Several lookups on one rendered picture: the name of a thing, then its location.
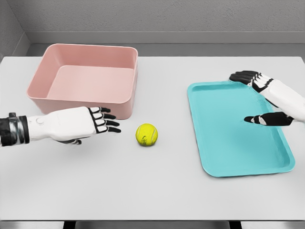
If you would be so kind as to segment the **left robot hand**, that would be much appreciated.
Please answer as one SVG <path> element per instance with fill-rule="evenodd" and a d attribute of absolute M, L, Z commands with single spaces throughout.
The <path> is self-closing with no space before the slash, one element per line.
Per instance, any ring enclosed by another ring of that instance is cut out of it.
<path fill-rule="evenodd" d="M 104 107 L 77 107 L 46 115 L 50 138 L 64 144 L 80 145 L 81 140 L 107 132 L 120 133 L 120 124 L 111 110 Z"/>

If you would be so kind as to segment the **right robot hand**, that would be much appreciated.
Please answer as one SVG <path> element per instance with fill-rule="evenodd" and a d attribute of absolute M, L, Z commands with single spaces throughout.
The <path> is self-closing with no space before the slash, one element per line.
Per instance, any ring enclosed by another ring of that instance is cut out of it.
<path fill-rule="evenodd" d="M 244 121 L 264 126 L 289 126 L 293 121 L 305 123 L 305 98 L 279 80 L 256 71 L 241 71 L 229 80 L 252 87 L 280 112 L 247 116 Z"/>

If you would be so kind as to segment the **yellow tennis ball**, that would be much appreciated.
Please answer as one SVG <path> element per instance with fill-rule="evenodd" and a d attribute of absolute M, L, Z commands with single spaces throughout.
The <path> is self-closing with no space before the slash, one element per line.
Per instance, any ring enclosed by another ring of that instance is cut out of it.
<path fill-rule="evenodd" d="M 141 124 L 136 130 L 135 137 L 141 146 L 152 146 L 157 141 L 158 131 L 152 124 Z"/>

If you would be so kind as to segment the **pink basket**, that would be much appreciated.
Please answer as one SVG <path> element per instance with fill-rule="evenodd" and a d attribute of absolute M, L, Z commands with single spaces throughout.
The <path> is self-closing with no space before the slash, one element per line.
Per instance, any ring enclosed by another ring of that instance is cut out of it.
<path fill-rule="evenodd" d="M 117 119 L 128 119 L 138 76 L 138 51 L 133 47 L 53 44 L 28 86 L 27 96 L 42 113 L 106 107 Z"/>

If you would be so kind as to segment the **blue tray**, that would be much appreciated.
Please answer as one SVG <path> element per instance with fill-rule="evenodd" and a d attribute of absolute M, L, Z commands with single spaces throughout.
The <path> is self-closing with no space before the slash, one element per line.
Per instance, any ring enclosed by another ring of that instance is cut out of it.
<path fill-rule="evenodd" d="M 199 155 L 213 177 L 285 173 L 295 158 L 280 127 L 246 122 L 272 111 L 253 88 L 231 81 L 193 83 L 188 89 Z"/>

